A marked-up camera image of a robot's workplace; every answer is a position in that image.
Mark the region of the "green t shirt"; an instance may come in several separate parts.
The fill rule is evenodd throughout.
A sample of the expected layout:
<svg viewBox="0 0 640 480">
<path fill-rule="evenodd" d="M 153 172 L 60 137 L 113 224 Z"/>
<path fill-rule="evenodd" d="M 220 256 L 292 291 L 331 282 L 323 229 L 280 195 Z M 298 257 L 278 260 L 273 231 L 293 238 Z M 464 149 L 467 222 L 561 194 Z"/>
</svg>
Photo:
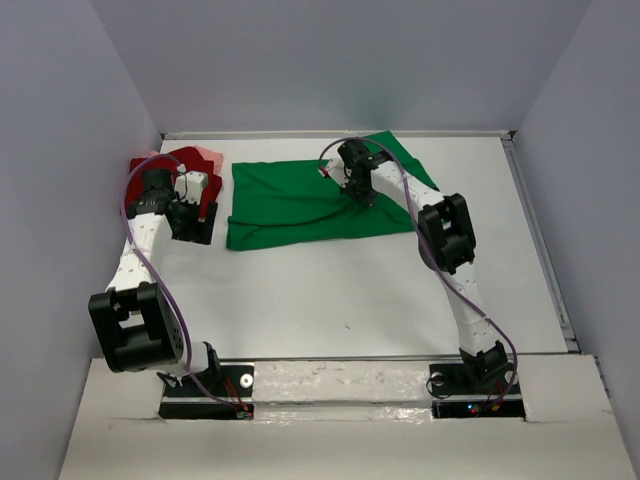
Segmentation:
<svg viewBox="0 0 640 480">
<path fill-rule="evenodd" d="M 235 163 L 226 248 L 260 250 L 304 242 L 407 233 L 408 213 L 380 196 L 371 207 L 343 195 L 315 160 Z"/>
</svg>

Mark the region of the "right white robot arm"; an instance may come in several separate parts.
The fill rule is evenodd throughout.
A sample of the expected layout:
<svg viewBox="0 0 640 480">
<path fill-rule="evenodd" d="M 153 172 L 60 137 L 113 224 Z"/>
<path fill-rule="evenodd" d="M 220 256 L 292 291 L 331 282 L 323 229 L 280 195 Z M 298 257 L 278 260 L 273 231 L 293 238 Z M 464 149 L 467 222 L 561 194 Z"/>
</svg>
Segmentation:
<svg viewBox="0 0 640 480">
<path fill-rule="evenodd" d="M 347 137 L 339 157 L 322 168 L 341 192 L 366 205 L 382 195 L 409 215 L 423 263 L 444 286 L 455 320 L 461 362 L 452 388 L 460 395 L 488 395 L 496 409 L 515 388 L 518 362 L 513 342 L 481 306 L 474 273 L 476 236 L 466 199 L 442 194 L 403 167 L 380 142 Z"/>
</svg>

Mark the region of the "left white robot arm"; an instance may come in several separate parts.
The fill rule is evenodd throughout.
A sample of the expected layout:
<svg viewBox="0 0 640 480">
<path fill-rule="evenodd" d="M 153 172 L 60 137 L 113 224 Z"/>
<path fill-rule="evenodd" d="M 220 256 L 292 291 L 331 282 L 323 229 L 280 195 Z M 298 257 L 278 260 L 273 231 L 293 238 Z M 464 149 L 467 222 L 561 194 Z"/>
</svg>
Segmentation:
<svg viewBox="0 0 640 480">
<path fill-rule="evenodd" d="M 218 355 L 208 342 L 190 337 L 160 275 L 170 241 L 211 242 L 217 204 L 206 196 L 209 175 L 180 165 L 130 177 L 140 185 L 120 207 L 126 240 L 116 272 L 88 302 L 103 356 L 115 373 L 153 370 L 168 383 L 187 381 L 209 395 L 222 379 Z"/>
</svg>

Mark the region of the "red folded t shirt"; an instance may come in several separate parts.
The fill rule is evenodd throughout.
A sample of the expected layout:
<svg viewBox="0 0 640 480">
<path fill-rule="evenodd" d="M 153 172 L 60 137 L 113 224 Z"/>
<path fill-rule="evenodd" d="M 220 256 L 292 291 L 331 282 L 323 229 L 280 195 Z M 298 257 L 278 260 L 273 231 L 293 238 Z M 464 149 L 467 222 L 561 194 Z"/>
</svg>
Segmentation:
<svg viewBox="0 0 640 480">
<path fill-rule="evenodd" d="M 218 194 L 222 190 L 223 180 L 221 174 L 215 175 L 213 173 L 213 165 L 210 162 L 203 160 L 196 151 L 195 146 L 187 146 L 173 150 L 170 152 L 170 155 L 176 158 L 181 164 L 184 164 L 187 171 L 200 171 L 208 175 L 208 186 L 203 192 L 200 204 L 199 217 L 203 220 L 205 216 L 205 205 L 208 202 L 216 201 Z M 147 170 L 158 168 L 168 169 L 172 173 L 172 179 L 176 179 L 177 164 L 173 160 L 163 157 L 148 162 L 129 182 L 126 191 L 126 205 L 129 205 L 141 195 L 143 191 L 142 173 Z"/>
</svg>

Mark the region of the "pink folded t shirt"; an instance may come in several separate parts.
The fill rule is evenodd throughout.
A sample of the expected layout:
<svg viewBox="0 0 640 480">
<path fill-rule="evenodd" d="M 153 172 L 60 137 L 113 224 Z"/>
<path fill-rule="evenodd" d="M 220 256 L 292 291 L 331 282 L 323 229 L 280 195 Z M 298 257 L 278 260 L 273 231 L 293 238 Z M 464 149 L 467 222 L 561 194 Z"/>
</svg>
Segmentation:
<svg viewBox="0 0 640 480">
<path fill-rule="evenodd" d="M 220 175 L 224 165 L 224 155 L 201 146 L 195 146 L 195 149 L 204 161 L 210 162 L 213 165 L 213 173 Z"/>
</svg>

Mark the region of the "white front platform board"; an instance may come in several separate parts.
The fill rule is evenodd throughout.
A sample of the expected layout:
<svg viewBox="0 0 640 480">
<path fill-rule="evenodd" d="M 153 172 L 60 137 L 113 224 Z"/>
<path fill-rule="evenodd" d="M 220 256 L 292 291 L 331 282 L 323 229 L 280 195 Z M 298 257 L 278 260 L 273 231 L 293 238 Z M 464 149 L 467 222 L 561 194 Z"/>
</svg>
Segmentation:
<svg viewBox="0 0 640 480">
<path fill-rule="evenodd" d="M 255 366 L 254 417 L 165 420 L 150 374 L 92 362 L 64 479 L 632 479 L 590 356 L 528 356 L 525 414 L 437 419 L 423 362 Z"/>
</svg>

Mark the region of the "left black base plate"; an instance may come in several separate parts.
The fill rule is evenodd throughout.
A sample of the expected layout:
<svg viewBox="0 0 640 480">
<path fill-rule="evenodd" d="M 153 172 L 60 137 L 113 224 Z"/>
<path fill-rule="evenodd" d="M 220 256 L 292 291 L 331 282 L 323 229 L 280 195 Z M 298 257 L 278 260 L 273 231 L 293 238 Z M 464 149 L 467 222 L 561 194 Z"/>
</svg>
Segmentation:
<svg viewBox="0 0 640 480">
<path fill-rule="evenodd" d="M 223 363 L 220 373 L 201 372 L 196 378 L 157 372 L 163 384 L 159 416 L 165 420 L 242 420 L 254 418 L 255 367 L 251 363 Z"/>
</svg>

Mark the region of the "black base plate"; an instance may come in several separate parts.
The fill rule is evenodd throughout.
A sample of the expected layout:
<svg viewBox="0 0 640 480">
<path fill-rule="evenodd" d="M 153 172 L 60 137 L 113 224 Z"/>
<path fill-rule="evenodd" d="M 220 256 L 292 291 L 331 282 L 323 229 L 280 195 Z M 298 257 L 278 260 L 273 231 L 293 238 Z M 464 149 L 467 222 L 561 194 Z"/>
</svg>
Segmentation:
<svg viewBox="0 0 640 480">
<path fill-rule="evenodd" d="M 242 420 L 254 418 L 255 367 L 251 363 L 223 363 L 220 373 L 201 372 L 196 378 L 157 372 L 163 384 L 159 416 L 165 420 Z"/>
<path fill-rule="evenodd" d="M 515 381 L 508 393 L 512 377 L 509 365 L 488 385 L 469 383 L 462 363 L 437 363 L 429 366 L 426 390 L 432 399 L 431 413 L 437 420 L 526 417 L 520 386 Z"/>
</svg>

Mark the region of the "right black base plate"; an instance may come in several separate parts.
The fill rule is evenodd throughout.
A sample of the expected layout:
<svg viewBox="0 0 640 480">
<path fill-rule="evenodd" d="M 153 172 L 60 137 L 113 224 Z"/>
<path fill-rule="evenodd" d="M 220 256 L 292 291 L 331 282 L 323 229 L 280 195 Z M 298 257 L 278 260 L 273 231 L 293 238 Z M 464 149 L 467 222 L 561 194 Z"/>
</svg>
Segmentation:
<svg viewBox="0 0 640 480">
<path fill-rule="evenodd" d="M 508 393 L 512 377 L 509 365 L 488 385 L 469 383 L 462 363 L 437 363 L 429 366 L 426 390 L 432 399 L 431 413 L 437 420 L 526 417 L 520 386 L 515 381 Z"/>
</svg>

